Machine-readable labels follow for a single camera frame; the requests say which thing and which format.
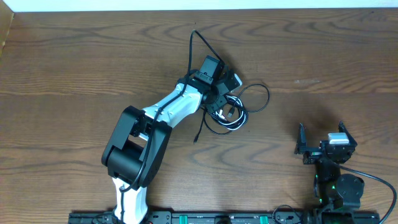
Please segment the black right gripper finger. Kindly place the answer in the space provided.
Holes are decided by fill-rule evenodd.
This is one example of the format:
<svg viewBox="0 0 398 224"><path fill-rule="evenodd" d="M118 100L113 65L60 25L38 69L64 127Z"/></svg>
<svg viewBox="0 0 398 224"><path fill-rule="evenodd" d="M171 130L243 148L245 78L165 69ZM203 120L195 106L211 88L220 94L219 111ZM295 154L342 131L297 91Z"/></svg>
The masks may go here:
<svg viewBox="0 0 398 224"><path fill-rule="evenodd" d="M305 136L305 128L302 123L299 123L298 126L298 138L296 142L296 150L302 150L307 146L307 139Z"/></svg>
<svg viewBox="0 0 398 224"><path fill-rule="evenodd" d="M348 132L347 128L345 127L345 125L342 121L340 121L338 124L338 130L340 133L345 133L347 135L350 144L354 144L354 138Z"/></svg>

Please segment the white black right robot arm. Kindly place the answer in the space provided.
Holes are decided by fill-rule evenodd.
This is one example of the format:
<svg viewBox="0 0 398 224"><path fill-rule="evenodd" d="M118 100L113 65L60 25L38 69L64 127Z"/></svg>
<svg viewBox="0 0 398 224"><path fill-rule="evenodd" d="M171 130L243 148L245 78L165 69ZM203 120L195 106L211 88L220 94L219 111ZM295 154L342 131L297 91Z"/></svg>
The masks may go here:
<svg viewBox="0 0 398 224"><path fill-rule="evenodd" d="M358 143L343 122L338 132L328 134L318 147L307 145L305 128L298 126L295 153L303 155L303 164L315 166L314 194L320 206L303 214L304 223L355 224L354 213L361 206L364 180L353 174L342 174L341 164L353 155Z"/></svg>

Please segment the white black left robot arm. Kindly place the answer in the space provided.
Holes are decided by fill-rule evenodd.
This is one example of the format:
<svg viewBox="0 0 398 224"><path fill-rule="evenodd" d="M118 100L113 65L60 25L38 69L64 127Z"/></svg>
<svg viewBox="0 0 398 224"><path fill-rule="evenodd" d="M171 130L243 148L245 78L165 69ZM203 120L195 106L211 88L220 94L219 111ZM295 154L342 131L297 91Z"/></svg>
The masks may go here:
<svg viewBox="0 0 398 224"><path fill-rule="evenodd" d="M101 162L117 196L114 223L141 223L147 215L147 187L158 173L172 130L199 107L215 112L242 85L222 61L207 56L198 70L180 78L174 90L143 109L128 106L119 117Z"/></svg>

